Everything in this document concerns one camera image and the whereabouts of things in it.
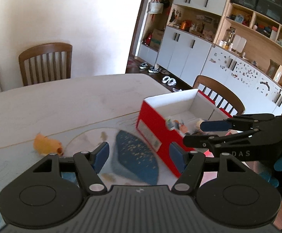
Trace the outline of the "blue gloved right hand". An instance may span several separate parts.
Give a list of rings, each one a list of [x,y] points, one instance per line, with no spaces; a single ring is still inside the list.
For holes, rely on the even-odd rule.
[[[275,171],[282,171],[282,158],[279,158],[275,162],[273,169]],[[270,183],[273,187],[277,188],[279,186],[279,180],[272,177],[272,171],[270,168],[263,166],[258,174],[262,179]]]

